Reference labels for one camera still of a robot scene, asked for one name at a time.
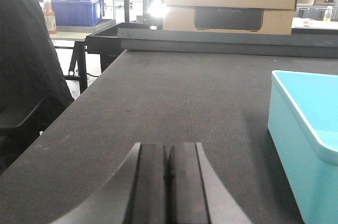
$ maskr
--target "black felt surface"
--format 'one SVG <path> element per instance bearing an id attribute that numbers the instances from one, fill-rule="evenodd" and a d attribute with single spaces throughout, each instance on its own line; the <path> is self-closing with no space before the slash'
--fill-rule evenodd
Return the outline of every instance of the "black felt surface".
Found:
<path id="1" fill-rule="evenodd" d="M 256 224 L 302 223 L 267 129 L 272 70 L 338 61 L 125 52 L 0 178 L 1 223 L 48 223 L 102 186 L 135 142 L 202 142 Z"/>

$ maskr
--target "light blue plastic bin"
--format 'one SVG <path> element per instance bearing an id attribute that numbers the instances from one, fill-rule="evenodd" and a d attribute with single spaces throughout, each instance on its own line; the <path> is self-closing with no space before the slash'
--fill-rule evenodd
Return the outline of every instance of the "light blue plastic bin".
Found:
<path id="1" fill-rule="evenodd" d="M 273 71 L 268 127 L 306 224 L 338 223 L 338 76 Z"/>

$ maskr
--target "bright light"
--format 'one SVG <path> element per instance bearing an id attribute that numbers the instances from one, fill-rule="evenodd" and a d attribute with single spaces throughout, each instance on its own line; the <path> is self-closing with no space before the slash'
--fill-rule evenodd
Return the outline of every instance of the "bright light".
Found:
<path id="1" fill-rule="evenodd" d="M 155 1 L 150 5 L 148 12 L 154 17 L 164 17 L 168 13 L 168 8 L 160 1 Z"/>

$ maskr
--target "orange bottle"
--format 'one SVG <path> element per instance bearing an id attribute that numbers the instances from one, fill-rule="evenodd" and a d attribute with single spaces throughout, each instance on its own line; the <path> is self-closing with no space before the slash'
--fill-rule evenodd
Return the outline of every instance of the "orange bottle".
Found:
<path id="1" fill-rule="evenodd" d="M 55 21 L 55 12 L 52 8 L 52 1 L 51 0 L 43 0 L 44 2 L 44 19 L 46 21 L 46 26 L 48 29 L 48 32 L 50 34 L 56 34 L 57 33 L 57 24 Z"/>

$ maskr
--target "white table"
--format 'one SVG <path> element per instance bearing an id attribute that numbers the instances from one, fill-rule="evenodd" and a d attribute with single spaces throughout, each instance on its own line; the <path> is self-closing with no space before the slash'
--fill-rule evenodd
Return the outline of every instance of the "white table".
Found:
<path id="1" fill-rule="evenodd" d="M 312 20 L 311 26 L 304 25 L 306 18 L 295 17 L 292 21 L 293 29 L 307 30 L 338 30 L 338 22 L 323 22 Z"/>
<path id="2" fill-rule="evenodd" d="M 80 92 L 82 93 L 88 87 L 87 83 L 87 68 L 86 68 L 86 54 L 85 54 L 85 41 L 87 35 L 92 33 L 85 32 L 57 32 L 56 34 L 51 34 L 51 40 L 64 40 L 64 41 L 74 41 L 71 66 L 75 66 L 76 61 L 78 62 L 79 76 L 70 75 L 70 70 L 68 75 L 65 75 L 66 80 L 78 80 L 80 85 Z M 60 49 L 69 49 L 69 47 L 59 47 Z"/>

